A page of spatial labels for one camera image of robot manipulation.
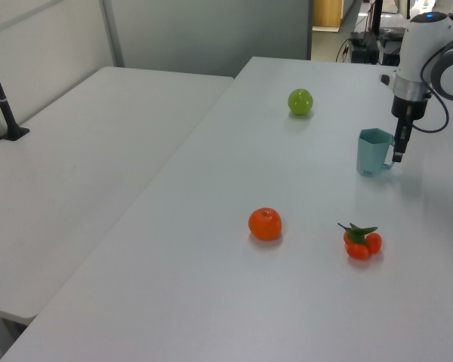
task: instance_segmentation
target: apple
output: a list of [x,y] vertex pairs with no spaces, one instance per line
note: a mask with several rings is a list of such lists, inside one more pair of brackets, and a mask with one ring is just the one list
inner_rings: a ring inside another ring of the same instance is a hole
[[313,104],[312,95],[305,89],[296,89],[288,96],[288,107],[295,115],[306,115]]

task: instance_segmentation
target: teal cup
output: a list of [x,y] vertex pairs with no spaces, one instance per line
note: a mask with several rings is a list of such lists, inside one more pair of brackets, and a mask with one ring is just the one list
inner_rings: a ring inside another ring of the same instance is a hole
[[357,144],[357,170],[363,176],[378,176],[390,170],[394,162],[386,164],[387,151],[394,146],[392,134],[379,128],[361,130]]

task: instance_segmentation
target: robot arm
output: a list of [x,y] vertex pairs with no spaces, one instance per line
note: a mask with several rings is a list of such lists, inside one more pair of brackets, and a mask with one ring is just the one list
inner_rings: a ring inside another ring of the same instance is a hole
[[[393,90],[391,112],[398,118],[394,162],[401,162],[412,128],[419,129],[413,121],[424,117],[431,95],[453,100],[453,21],[436,12],[414,17],[406,28],[400,59],[396,74],[382,78]],[[446,125],[447,122],[439,130],[427,132],[435,133]]]

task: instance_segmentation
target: wall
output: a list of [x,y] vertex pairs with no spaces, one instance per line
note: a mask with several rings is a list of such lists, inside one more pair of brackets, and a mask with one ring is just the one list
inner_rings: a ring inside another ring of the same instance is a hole
[[19,124],[111,65],[101,0],[63,0],[0,29],[0,79]]
[[0,30],[18,23],[33,14],[63,0],[6,0],[0,1]]
[[104,0],[118,64],[235,77],[252,56],[306,59],[310,0]]
[[348,15],[349,11],[353,7],[354,3],[356,0],[344,0],[342,3],[342,19],[345,19],[345,17]]

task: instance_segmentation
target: cable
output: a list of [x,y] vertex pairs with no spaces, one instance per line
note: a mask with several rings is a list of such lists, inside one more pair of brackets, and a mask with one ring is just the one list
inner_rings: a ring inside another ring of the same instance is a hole
[[364,39],[365,39],[365,34],[368,32],[368,22],[366,21],[365,22],[365,25],[364,25]]
[[420,71],[420,78],[421,78],[421,82],[423,82],[423,85],[428,88],[428,90],[433,94],[433,96],[435,96],[435,98],[438,100],[438,102],[441,104],[441,106],[443,107],[443,110],[445,111],[445,114],[446,114],[446,120],[445,120],[445,124],[443,126],[441,126],[440,128],[438,128],[437,130],[424,130],[423,128],[419,128],[417,126],[415,126],[411,119],[409,118],[406,118],[406,120],[408,121],[408,123],[411,124],[411,126],[415,129],[415,130],[419,130],[420,132],[423,132],[423,133],[438,133],[438,132],[441,132],[442,130],[444,130],[447,126],[448,126],[448,123],[450,122],[450,114],[449,114],[449,111],[448,111],[448,108],[446,108],[446,104],[445,102],[443,102],[443,100],[441,99],[441,97],[438,95],[437,92],[435,92],[434,89],[431,88],[431,86],[428,84],[428,82],[426,81],[426,79],[424,79],[424,70],[426,69],[426,67],[428,66],[428,64],[435,58],[437,57],[440,53],[442,53],[443,51],[445,50],[445,47],[443,48],[440,48],[435,54],[433,54],[427,61],[426,63],[423,65],[423,67],[421,68],[421,71]]
[[341,53],[342,47],[344,44],[346,44],[349,41],[349,39],[344,40],[344,43],[342,43],[341,47],[339,48],[339,51],[337,52],[337,56],[335,57],[335,62],[337,63],[337,60],[339,59],[339,54]]
[[365,13],[365,16],[364,16],[364,17],[363,17],[363,18],[362,18],[362,19],[354,26],[354,30],[356,30],[356,27],[357,27],[360,23],[362,23],[362,22],[365,20],[366,17],[368,17],[368,15],[369,15],[369,13],[372,11],[373,7],[374,7],[374,2],[371,4],[371,7],[369,8],[368,12]]

